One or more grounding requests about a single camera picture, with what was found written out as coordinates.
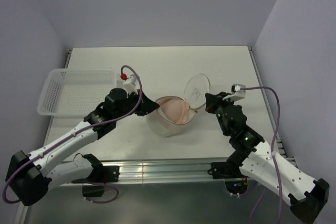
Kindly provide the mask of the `pink bra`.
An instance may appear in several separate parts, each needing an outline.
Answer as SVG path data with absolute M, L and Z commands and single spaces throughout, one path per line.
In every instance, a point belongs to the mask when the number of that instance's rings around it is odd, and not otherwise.
M 194 112 L 190 104 L 178 98 L 165 98 L 159 102 L 163 115 L 172 123 L 183 125 L 191 121 Z

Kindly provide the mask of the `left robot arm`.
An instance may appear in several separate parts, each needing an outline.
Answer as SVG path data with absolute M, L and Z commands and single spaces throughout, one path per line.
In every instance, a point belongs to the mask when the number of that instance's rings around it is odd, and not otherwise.
M 119 120 L 132 114 L 146 116 L 158 108 L 142 90 L 127 93 L 121 88 L 112 89 L 103 102 L 63 137 L 28 154 L 19 151 L 11 157 L 3 201 L 31 206 L 62 184 L 77 180 L 102 182 L 103 164 L 94 155 L 86 154 L 69 163 L 64 159 L 110 133 Z

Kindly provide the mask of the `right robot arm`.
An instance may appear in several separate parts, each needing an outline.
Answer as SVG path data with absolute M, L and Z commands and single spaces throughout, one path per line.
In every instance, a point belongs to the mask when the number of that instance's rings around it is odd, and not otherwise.
M 214 179 L 249 177 L 277 194 L 303 223 L 314 223 L 328 202 L 330 185 L 315 179 L 272 151 L 269 143 L 247 125 L 242 107 L 229 93 L 205 94 L 206 111 L 214 114 L 235 150 L 224 162 L 212 162 Z

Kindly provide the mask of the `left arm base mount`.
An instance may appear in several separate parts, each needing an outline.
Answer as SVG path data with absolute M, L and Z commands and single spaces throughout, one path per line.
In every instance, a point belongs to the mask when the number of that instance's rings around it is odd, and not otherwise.
M 107 183 L 116 183 L 119 179 L 119 166 L 102 166 L 101 171 L 83 180 L 82 195 L 86 198 L 102 197 L 107 192 Z

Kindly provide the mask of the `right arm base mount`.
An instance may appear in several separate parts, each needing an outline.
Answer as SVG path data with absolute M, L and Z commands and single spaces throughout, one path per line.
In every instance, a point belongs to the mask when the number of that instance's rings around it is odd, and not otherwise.
M 231 197 L 249 194 L 258 185 L 252 180 L 249 182 L 249 178 L 242 175 L 239 168 L 230 162 L 212 162 L 207 173 L 212 179 L 222 179 Z

